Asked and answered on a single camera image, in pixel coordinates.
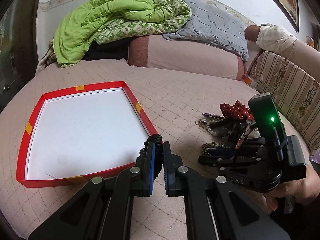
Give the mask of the right hand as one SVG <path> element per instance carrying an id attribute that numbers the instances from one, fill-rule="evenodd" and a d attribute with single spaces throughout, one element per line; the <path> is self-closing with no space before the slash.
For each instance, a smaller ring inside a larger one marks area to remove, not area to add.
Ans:
<path id="1" fill-rule="evenodd" d="M 310 165 L 306 166 L 306 177 L 278 185 L 274 190 L 264 194 L 268 211 L 276 211 L 277 198 L 295 197 L 296 202 L 308 205 L 319 200 L 319 175 Z"/>

